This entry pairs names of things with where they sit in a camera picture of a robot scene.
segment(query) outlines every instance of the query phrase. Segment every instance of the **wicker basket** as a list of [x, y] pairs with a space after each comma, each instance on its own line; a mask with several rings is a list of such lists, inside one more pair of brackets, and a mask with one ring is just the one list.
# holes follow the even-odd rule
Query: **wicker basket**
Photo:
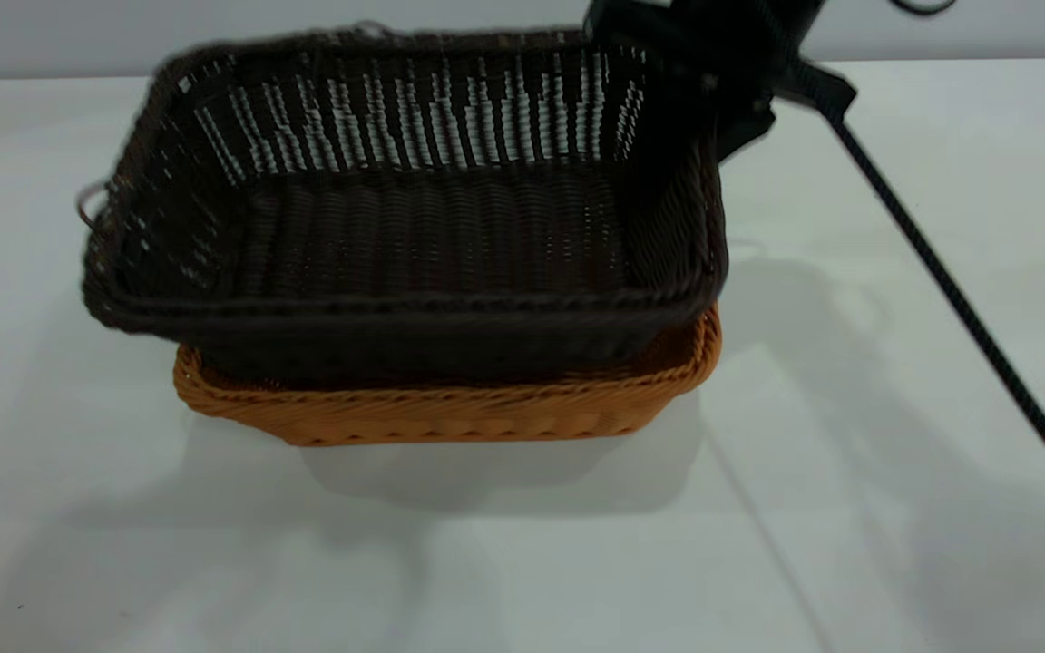
[[230, 381], [180, 347], [176, 389], [191, 409], [266, 430], [298, 446], [345, 443], [509, 442], [617, 436], [650, 422], [707, 379], [720, 356], [715, 309], [665, 331], [609, 373], [495, 389], [292, 392]]
[[575, 31], [179, 55], [106, 185], [85, 303], [243, 379], [629, 360], [712, 305], [726, 270], [711, 134], [654, 189], [628, 182], [655, 70]]

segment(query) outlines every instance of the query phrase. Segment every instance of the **basket handle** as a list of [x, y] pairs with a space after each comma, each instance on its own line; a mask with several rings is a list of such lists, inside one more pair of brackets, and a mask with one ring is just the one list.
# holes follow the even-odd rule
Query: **basket handle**
[[75, 210], [79, 213], [79, 219], [84, 220], [84, 224], [91, 231], [95, 231], [95, 217], [99, 217], [99, 212], [96, 212], [94, 216], [87, 214], [87, 202], [95, 195], [102, 193], [103, 189], [107, 189], [107, 179], [99, 179], [98, 182], [92, 182], [87, 185], [86, 189], [79, 190], [79, 193], [75, 195]]

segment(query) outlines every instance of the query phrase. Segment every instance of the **basket rim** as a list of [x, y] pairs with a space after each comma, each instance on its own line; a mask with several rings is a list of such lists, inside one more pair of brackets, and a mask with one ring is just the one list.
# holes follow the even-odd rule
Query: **basket rim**
[[693, 322], [688, 335], [692, 352], [683, 364], [659, 371], [633, 376], [602, 376], [584, 379], [567, 375], [554, 381], [536, 381], [503, 386], [503, 388], [466, 388], [440, 386], [431, 389], [363, 389], [363, 390], [287, 390], [287, 389], [234, 389], [222, 388], [206, 379], [203, 358], [192, 347], [180, 346], [173, 369], [173, 380], [180, 398], [192, 409], [198, 398], [225, 405], [292, 405], [320, 404], [358, 409], [366, 404], [445, 404], [457, 398], [469, 402], [496, 402], [517, 409], [530, 401], [566, 398], [581, 403], [602, 400], [608, 403], [627, 401], [659, 401], [689, 392], [702, 383], [720, 358], [723, 331], [718, 306], [711, 306], [700, 319]]

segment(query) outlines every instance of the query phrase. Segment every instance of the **orange wicker basket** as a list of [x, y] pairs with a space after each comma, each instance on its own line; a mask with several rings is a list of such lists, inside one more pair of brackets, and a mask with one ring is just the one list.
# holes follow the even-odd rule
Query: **orange wicker basket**
[[175, 380], [198, 413], [235, 419], [296, 446], [346, 443], [560, 441], [641, 429], [673, 397], [707, 379], [720, 356], [713, 308], [665, 331], [637, 359], [607, 372], [504, 388], [287, 390], [225, 379], [180, 347]]

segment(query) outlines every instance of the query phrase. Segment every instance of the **woven texture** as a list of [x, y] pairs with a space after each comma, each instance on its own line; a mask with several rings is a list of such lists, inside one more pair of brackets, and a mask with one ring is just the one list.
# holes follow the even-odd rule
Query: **woven texture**
[[655, 84], [648, 54], [575, 31], [179, 55], [107, 186], [85, 302], [293, 383], [629, 360], [726, 270], [711, 134], [634, 189]]
[[717, 310], [665, 331], [626, 367], [492, 389], [293, 392], [229, 380], [180, 347], [176, 389], [191, 409], [298, 446], [554, 441], [629, 434], [707, 379], [720, 356]]

